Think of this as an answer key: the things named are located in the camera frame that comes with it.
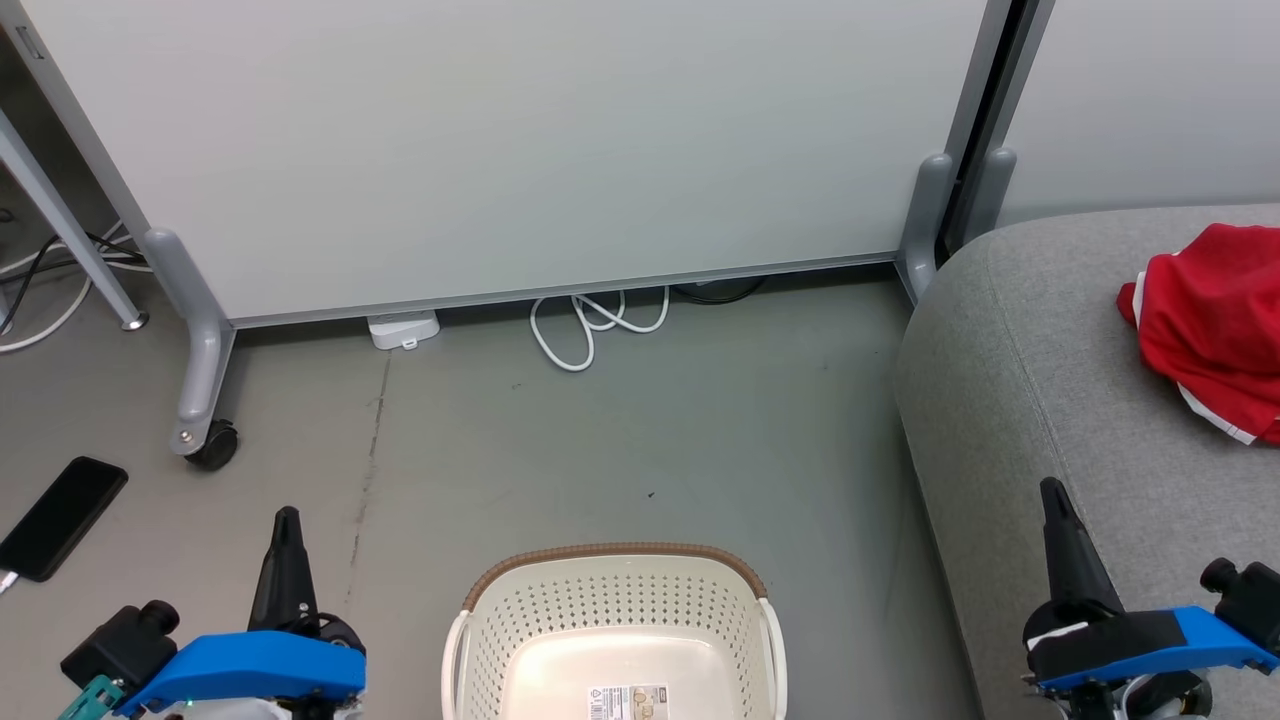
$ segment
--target gray sofa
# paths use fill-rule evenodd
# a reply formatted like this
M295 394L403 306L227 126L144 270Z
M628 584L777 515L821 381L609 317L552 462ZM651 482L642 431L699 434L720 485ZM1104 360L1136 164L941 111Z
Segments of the gray sofa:
M987 720L1057 719L1027 697L1023 623L1047 600L1037 483L1061 478L1130 610L1202 605L1217 556L1280 568L1280 450L1247 447L1147 370L1120 286L1204 225L1280 205L1036 220L974 241L911 318L897 398ZM1213 717L1280 717L1280 676L1217 670Z

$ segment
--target teal connector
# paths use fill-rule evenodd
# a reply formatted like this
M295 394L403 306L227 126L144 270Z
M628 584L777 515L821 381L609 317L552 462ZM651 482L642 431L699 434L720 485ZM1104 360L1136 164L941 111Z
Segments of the teal connector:
M99 675L58 716L58 720L101 720L124 698L124 689L106 675Z

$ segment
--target basket bottom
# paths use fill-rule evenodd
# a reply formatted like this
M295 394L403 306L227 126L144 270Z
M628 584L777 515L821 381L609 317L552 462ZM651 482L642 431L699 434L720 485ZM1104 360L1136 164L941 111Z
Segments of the basket bottom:
M563 630L512 655L499 719L730 720L742 716L740 675L701 630Z

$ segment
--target basket handle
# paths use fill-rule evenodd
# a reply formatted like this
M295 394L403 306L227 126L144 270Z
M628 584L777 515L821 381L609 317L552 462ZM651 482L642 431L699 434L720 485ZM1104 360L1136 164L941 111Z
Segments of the basket handle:
M773 657L773 717L785 720L787 716L787 648L782 644L782 625L769 600L760 598L764 611L764 625L769 629L769 651Z
M440 714L444 720L454 720L457 716L458 701L454 697L457 687L453 680L458 666L458 650L461 650L462 633L467 629L467 620L471 611L463 610L453 619L449 628L449 637L444 641L444 661L440 664Z

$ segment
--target perforated basket wall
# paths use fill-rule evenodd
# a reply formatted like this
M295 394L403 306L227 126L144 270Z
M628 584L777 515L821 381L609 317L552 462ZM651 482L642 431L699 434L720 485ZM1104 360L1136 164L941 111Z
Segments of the perforated basket wall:
M763 585L754 573L751 578L763 597ZM475 605L460 688L462 717L499 716L507 664L538 635L580 628L676 626L700 633L700 639L732 659L739 717L772 719L769 650L753 584L717 560L673 555L604 555L507 570L468 598Z

